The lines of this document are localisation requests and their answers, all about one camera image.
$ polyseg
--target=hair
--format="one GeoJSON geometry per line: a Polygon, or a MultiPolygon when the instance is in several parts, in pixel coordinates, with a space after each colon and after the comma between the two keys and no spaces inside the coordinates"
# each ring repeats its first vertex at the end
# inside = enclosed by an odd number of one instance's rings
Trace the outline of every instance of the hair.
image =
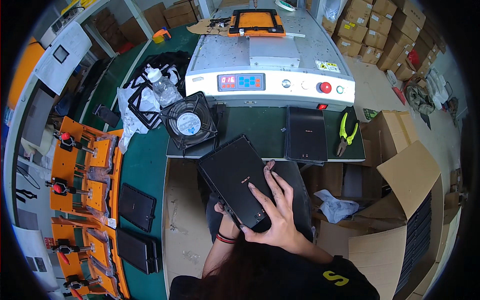
{"type": "Polygon", "coordinates": [[[240,232],[230,256],[200,281],[189,299],[243,300],[265,295],[265,286],[274,284],[272,276],[267,275],[273,263],[269,247],[247,242],[240,232]]]}

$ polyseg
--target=red bracelet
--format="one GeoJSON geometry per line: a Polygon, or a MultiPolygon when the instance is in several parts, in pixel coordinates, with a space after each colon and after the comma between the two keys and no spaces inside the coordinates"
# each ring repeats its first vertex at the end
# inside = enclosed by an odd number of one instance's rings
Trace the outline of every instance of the red bracelet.
{"type": "Polygon", "coordinates": [[[224,243],[227,243],[227,244],[235,244],[235,240],[227,239],[219,233],[216,234],[216,239],[219,240],[219,241],[222,241],[224,243]]]}

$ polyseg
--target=machine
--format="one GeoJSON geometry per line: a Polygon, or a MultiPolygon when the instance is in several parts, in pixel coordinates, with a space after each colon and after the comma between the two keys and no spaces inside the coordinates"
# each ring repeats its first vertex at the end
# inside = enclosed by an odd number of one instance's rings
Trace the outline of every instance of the machine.
{"type": "MultiPolygon", "coordinates": [[[[220,8],[212,19],[245,9],[255,9],[253,1],[220,8]]],[[[289,12],[271,0],[258,0],[257,9],[276,10],[285,36],[247,36],[242,30],[240,36],[202,35],[187,69],[187,95],[203,91],[210,106],[291,105],[332,111],[352,106],[353,76],[310,13],[303,8],[289,12]]]]}

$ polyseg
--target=workbench surface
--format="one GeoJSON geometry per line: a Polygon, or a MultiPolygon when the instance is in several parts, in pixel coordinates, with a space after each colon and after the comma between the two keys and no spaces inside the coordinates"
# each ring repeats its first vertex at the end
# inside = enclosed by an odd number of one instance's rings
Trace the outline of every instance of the workbench surface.
{"type": "MultiPolygon", "coordinates": [[[[138,60],[137,66],[145,57],[152,54],[178,50],[187,51],[190,55],[193,53],[199,38],[198,35],[187,31],[185,25],[169,29],[169,32],[172,35],[172,39],[160,44],[150,43],[138,60]]],[[[111,72],[100,81],[92,97],[91,109],[97,103],[103,103],[107,107],[113,103],[117,87],[121,85],[128,69],[143,46],[144,44],[138,45],[115,58],[109,68],[111,72]]],[[[283,157],[284,134],[281,128],[285,127],[286,108],[228,108],[227,115],[229,115],[229,119],[226,127],[227,131],[224,135],[225,138],[243,132],[252,140],[252,143],[262,156],[283,157]],[[267,130],[263,133],[252,130],[257,126],[262,127],[267,124],[269,128],[275,130],[271,132],[267,130]]],[[[87,116],[84,119],[84,124],[100,130],[103,129],[104,123],[102,121],[90,113],[87,113],[87,116]]],[[[325,112],[329,159],[334,158],[332,156],[334,156],[338,146],[338,131],[341,118],[341,113],[325,112]]],[[[122,127],[123,123],[120,120],[117,127],[109,127],[108,130],[121,129],[122,127]]],[[[169,136],[163,125],[150,130],[147,134],[135,134],[130,140],[128,151],[124,155],[120,179],[121,184],[125,182],[156,198],[155,219],[153,220],[152,231],[148,235],[155,237],[158,240],[158,245],[161,244],[162,240],[162,202],[167,165],[165,153],[167,152],[168,138],[169,136]]],[[[358,132],[353,144],[347,147],[342,159],[364,158],[361,135],[358,132]]],[[[139,228],[122,217],[120,217],[120,224],[117,224],[117,226],[143,233],[139,228]]],[[[164,270],[160,273],[145,275],[127,262],[124,262],[123,267],[132,299],[167,298],[164,270]]]]}

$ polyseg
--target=yellow pliers handle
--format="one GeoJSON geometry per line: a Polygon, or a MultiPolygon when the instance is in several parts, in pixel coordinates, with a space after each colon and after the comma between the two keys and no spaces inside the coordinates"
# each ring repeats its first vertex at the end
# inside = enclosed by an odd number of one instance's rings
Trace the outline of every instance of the yellow pliers handle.
{"type": "Polygon", "coordinates": [[[348,116],[348,113],[346,112],[343,115],[342,121],[340,123],[340,137],[343,137],[347,141],[347,144],[350,145],[350,144],[352,144],[352,141],[353,141],[353,138],[355,137],[355,134],[357,134],[357,129],[359,127],[359,124],[355,123],[355,128],[353,129],[352,135],[347,136],[347,132],[345,131],[345,121],[347,121],[347,116],[348,116]]]}

